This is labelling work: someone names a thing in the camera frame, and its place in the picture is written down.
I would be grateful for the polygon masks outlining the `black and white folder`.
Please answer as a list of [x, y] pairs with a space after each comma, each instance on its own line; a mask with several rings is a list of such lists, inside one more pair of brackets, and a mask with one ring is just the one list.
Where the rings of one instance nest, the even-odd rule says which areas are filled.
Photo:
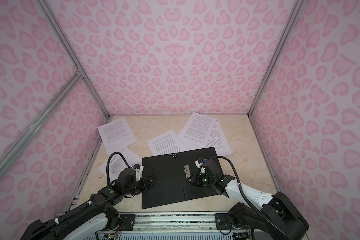
[[214, 147], [142, 158], [143, 176], [157, 180], [142, 193], [142, 209], [216, 196], [212, 187], [195, 187], [188, 180], [199, 173], [195, 161], [217, 155]]

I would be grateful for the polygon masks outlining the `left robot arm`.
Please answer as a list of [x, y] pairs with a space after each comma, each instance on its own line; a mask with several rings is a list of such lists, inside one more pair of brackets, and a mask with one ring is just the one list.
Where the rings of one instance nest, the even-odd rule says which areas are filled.
[[126, 168], [119, 178], [109, 182], [78, 207], [46, 222], [31, 223], [22, 240], [63, 240], [72, 233], [88, 235], [98, 231], [120, 231], [122, 218], [115, 205], [127, 196], [136, 196], [153, 188], [158, 180], [152, 176], [137, 178], [138, 169]]

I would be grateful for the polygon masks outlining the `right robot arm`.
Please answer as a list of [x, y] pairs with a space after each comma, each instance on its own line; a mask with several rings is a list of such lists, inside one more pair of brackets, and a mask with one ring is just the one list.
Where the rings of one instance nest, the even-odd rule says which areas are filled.
[[[233, 175], [225, 175], [217, 160], [227, 161]], [[237, 200], [230, 210], [233, 228], [249, 226], [274, 240], [301, 240], [310, 226], [292, 201], [282, 192], [265, 193], [243, 184], [234, 164], [226, 157], [215, 156], [195, 161], [198, 173], [187, 180], [194, 187], [211, 188], [220, 196]]]

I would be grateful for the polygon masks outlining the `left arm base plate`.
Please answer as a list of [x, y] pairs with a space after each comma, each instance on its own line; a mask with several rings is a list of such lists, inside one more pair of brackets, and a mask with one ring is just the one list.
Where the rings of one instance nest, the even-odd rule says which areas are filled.
[[120, 219], [122, 222], [121, 231], [132, 231], [135, 224], [135, 214], [121, 214]]

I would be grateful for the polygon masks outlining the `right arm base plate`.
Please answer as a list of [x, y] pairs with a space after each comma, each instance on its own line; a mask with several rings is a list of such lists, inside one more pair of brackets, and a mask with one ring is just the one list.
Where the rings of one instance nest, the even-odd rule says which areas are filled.
[[239, 227], [238, 222], [234, 217], [229, 213], [216, 213], [215, 214], [215, 223], [217, 230], [233, 230], [236, 227]]

